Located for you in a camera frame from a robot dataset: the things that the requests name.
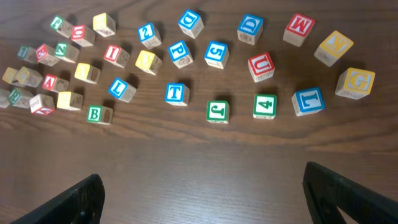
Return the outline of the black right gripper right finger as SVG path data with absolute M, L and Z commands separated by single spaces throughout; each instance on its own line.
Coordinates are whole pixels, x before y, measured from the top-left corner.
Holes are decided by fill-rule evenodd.
M 397 224 L 397 202 L 316 162 L 308 162 L 303 191 L 314 223 L 345 223 L 344 211 L 358 223 Z

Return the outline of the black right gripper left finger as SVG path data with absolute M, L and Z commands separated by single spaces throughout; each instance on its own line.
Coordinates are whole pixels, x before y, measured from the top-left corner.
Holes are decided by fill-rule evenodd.
M 99 224 L 104 201 L 101 177 L 91 174 L 11 224 Z

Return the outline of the green R wooden block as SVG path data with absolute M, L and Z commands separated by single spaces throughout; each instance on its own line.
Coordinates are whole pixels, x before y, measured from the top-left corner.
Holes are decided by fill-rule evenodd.
M 33 97 L 34 95 L 30 91 L 15 87 L 7 97 L 7 100 L 14 107 L 29 109 L 29 101 Z

